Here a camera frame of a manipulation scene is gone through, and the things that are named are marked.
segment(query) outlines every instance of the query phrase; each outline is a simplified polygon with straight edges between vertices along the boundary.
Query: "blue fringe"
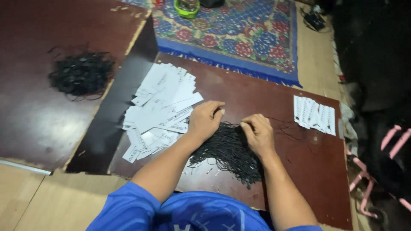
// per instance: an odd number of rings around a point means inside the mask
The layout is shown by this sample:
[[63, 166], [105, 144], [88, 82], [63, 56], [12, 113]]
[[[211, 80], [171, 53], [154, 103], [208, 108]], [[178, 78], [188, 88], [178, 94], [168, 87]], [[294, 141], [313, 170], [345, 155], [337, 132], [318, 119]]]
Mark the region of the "blue fringe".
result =
[[185, 53], [185, 52], [177, 51], [177, 50], [174, 50], [174, 49], [171, 49], [171, 48], [168, 48], [168, 47], [164, 47], [164, 46], [158, 46], [158, 48], [163, 53], [167, 53], [167, 54], [175, 55], [175, 56], [182, 55], [183, 58], [190, 59], [190, 60], [196, 60], [197, 62], [207, 64], [207, 65], [211, 65], [211, 66], [214, 66], [214, 67], [219, 67], [219, 68], [222, 68], [222, 69], [225, 69], [225, 70], [229, 70], [231, 72], [237, 72], [237, 73], [240, 73], [240, 74], [243, 74], [243, 75], [252, 76], [254, 78], [267, 80], [267, 81], [274, 82], [274, 83], [277, 83], [277, 84], [282, 84], [282, 85], [286, 85], [286, 86], [294, 86], [295, 85], [297, 87], [302, 88], [301, 84], [298, 81], [282, 79], [280, 77], [268, 75], [268, 74], [257, 72], [257, 71], [252, 71], [252, 70], [247, 69], [247, 68], [237, 67], [237, 66], [233, 66], [233, 65], [228, 65], [228, 64], [216, 62], [216, 61], [213, 61], [213, 60], [208, 59], [208, 58], [198, 57], [196, 55], [193, 55], [192, 53]]

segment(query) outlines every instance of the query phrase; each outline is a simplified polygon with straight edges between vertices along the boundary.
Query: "tiled floor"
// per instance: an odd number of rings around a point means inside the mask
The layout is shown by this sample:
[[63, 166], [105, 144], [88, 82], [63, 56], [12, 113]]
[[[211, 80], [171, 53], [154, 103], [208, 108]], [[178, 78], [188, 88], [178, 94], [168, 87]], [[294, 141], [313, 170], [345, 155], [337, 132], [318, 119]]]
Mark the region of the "tiled floor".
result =
[[[345, 91], [335, 74], [332, 33], [321, 34], [306, 28], [300, 15], [298, 78], [303, 90], [346, 102]], [[44, 177], [0, 165], [0, 230], [84, 230], [103, 207], [107, 194], [125, 182], [115, 176], [61, 171]], [[367, 231], [367, 220], [361, 216], [358, 219], [354, 203], [352, 208], [354, 230]], [[338, 230], [322, 227], [325, 231]]]

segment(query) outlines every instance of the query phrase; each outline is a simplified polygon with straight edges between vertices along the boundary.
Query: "bundle of black string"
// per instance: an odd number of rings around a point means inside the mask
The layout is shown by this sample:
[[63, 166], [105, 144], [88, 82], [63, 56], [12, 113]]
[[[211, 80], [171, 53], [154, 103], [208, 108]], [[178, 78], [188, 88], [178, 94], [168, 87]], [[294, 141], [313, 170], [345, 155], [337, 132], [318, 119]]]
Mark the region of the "bundle of black string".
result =
[[214, 158], [220, 170], [233, 173], [248, 189], [261, 181], [261, 162], [248, 147], [245, 133], [238, 124], [220, 123], [218, 130], [194, 151], [190, 167], [197, 167], [207, 158]]
[[60, 92], [75, 96], [72, 101], [88, 100], [103, 96], [108, 80], [113, 73], [114, 61], [108, 52], [84, 51], [78, 55], [68, 55], [54, 62], [55, 71], [48, 74], [51, 86]]

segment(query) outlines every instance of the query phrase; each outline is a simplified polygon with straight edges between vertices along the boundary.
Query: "green container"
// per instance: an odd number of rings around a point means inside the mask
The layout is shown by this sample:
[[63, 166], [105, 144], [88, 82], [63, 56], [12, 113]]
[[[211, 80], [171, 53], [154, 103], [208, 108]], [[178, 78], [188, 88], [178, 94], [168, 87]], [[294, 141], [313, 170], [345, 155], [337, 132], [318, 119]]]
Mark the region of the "green container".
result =
[[177, 10], [177, 13], [179, 16], [183, 18], [194, 18], [196, 16], [197, 12], [200, 9], [200, 1], [197, 1], [197, 9], [193, 12], [188, 12], [188, 11], [178, 8], [178, 1], [179, 0], [174, 0], [174, 8], [175, 10]]

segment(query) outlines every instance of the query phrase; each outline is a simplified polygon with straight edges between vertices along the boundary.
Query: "floral carpet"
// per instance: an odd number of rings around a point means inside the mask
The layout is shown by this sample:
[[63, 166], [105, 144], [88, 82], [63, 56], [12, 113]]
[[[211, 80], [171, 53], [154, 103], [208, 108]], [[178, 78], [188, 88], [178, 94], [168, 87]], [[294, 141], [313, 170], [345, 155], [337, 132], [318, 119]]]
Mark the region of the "floral carpet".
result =
[[200, 7], [193, 19], [177, 15], [172, 0], [124, 0], [152, 8], [159, 50], [286, 85], [297, 78], [296, 6], [288, 0], [226, 0]]

